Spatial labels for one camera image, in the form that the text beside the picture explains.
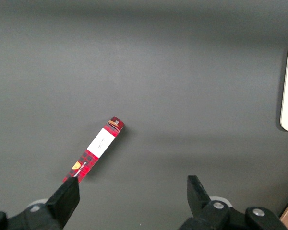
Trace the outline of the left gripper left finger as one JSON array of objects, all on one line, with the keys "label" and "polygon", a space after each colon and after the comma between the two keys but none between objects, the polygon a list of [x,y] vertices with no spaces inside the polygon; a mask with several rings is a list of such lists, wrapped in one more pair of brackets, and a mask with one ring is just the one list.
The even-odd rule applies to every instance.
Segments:
[{"label": "left gripper left finger", "polygon": [[78,179],[68,178],[46,200],[38,200],[13,217],[0,211],[0,230],[62,230],[80,201]]}]

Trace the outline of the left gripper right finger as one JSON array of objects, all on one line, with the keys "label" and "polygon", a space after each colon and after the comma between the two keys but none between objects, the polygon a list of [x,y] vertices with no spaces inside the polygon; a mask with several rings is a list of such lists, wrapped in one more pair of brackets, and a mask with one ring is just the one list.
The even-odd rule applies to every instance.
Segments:
[{"label": "left gripper right finger", "polygon": [[219,199],[212,199],[199,178],[187,178],[187,200],[192,212],[180,230],[286,230],[279,217],[264,207],[248,207],[241,213]]}]

